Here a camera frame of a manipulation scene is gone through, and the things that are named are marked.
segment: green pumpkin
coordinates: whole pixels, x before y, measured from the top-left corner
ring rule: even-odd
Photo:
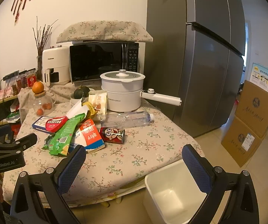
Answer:
[[[81,88],[78,88],[74,91],[74,99],[81,99],[83,96],[83,91]]]
[[[87,98],[89,96],[90,89],[86,86],[81,86],[80,89],[83,92],[83,97]]]

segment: red and white carton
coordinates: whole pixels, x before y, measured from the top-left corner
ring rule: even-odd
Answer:
[[[79,100],[66,114],[66,116],[55,117],[46,122],[46,130],[52,133],[57,132],[69,119],[76,115],[88,112],[87,105],[82,106],[81,100]]]
[[[79,144],[84,146],[85,150],[89,153],[96,152],[105,147],[104,141],[92,119],[88,119],[82,123],[79,129],[73,134],[69,146],[69,153]]]

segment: hot pot lid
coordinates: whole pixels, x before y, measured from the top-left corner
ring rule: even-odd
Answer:
[[[132,82],[144,79],[145,75],[138,72],[119,70],[103,73],[101,78],[110,81]]]

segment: red soda can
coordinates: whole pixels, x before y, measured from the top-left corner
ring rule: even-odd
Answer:
[[[124,129],[102,127],[100,135],[104,142],[124,144],[126,132]]]

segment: spice jar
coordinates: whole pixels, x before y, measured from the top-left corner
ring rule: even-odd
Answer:
[[[46,95],[45,90],[42,93],[35,94],[34,98],[33,109],[37,116],[48,115],[53,111],[52,98]]]
[[[14,80],[14,78],[10,80],[10,87],[11,87],[11,91],[13,95],[18,95],[18,88],[17,88],[16,81]]]
[[[30,69],[26,72],[27,84],[29,88],[32,88],[33,84],[36,82],[35,68]]]
[[[26,70],[25,71],[21,71],[19,73],[20,77],[21,77],[21,83],[22,83],[22,88],[26,88],[28,87],[28,83],[27,83],[27,77],[26,77]]]
[[[21,77],[20,77],[20,75],[17,75],[17,76],[15,77],[15,81],[16,81],[16,85],[17,85],[18,93],[20,93],[21,88],[22,88],[22,81],[21,81]]]

